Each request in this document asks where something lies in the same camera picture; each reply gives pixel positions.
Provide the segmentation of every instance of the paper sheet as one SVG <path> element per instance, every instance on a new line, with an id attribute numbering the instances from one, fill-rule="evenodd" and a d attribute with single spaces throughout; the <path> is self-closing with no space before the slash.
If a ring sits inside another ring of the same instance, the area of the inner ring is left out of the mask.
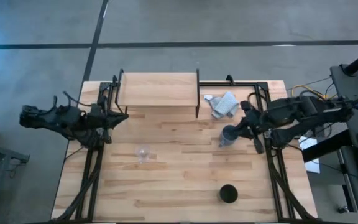
<path id="1" fill-rule="evenodd" d="M 307 148 L 309 148 L 310 146 L 314 146 L 315 144 L 317 144 L 317 140 L 313 139 L 313 138 L 307 138 L 304 136 L 301 136 L 301 138 L 299 138 L 299 146 L 302 150 L 305 150 Z M 313 159 L 314 162 L 310 161 L 305 163 L 305 168 L 306 171 L 309 172 L 315 172 L 317 174 L 320 173 L 320 165 L 318 164 L 318 159 Z"/>

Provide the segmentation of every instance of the wooden tabletop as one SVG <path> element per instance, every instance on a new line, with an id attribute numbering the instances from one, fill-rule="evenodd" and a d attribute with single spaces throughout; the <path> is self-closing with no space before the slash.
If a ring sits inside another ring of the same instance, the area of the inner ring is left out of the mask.
<path id="1" fill-rule="evenodd" d="M 197 73 L 124 72 L 119 106 L 197 106 Z"/>
<path id="2" fill-rule="evenodd" d="M 283 81 L 267 82 L 272 100 L 287 97 Z M 80 101 L 95 102 L 99 83 L 85 82 Z M 253 88 L 201 87 L 198 118 L 194 107 L 128 108 L 129 118 L 111 132 L 113 143 L 104 147 L 94 221 L 276 221 L 266 154 L 258 155 L 252 141 L 245 138 L 218 147 L 222 128 L 237 124 L 244 113 L 239 110 L 232 119 L 216 120 L 203 95 L 223 96 L 227 91 L 242 101 Z M 251 103 L 256 106 L 254 98 Z M 140 164 L 135 152 L 144 146 L 150 149 L 150 156 Z M 71 142 L 67 153 L 79 147 Z M 289 147 L 283 156 L 291 190 L 316 217 L 301 152 Z M 66 161 L 52 218 L 62 214 L 78 193 L 85 157 L 84 150 Z M 239 192 L 233 204 L 217 198 L 225 184 L 234 185 Z M 286 213 L 282 192 L 280 197 Z"/>

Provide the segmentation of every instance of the gray floor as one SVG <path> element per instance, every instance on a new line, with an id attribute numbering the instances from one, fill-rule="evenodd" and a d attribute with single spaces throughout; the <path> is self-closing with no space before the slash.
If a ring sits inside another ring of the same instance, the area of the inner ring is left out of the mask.
<path id="1" fill-rule="evenodd" d="M 0 44 L 91 43 L 102 0 L 0 0 Z M 100 42 L 358 40 L 358 0 L 110 0 Z M 67 141 L 19 126 L 21 106 L 49 108 L 62 91 L 78 96 L 89 49 L 0 50 L 0 146 L 29 153 L 0 194 L 0 223 L 50 218 Z M 326 78 L 329 67 L 352 62 L 358 45 L 99 49 L 90 80 L 127 71 L 185 72 L 202 80 L 284 80 L 287 88 Z M 310 87 L 325 91 L 330 80 Z M 319 216 L 350 222 L 343 203 L 312 177 Z"/>

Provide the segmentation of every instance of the white towel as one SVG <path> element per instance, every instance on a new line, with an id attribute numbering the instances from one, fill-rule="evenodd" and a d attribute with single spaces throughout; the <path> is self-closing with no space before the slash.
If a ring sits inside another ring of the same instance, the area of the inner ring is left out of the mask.
<path id="1" fill-rule="evenodd" d="M 239 107 L 239 102 L 230 91 L 226 92 L 223 97 L 205 96 L 204 99 L 211 105 L 212 115 L 216 119 L 222 118 L 224 115 L 232 118 Z"/>

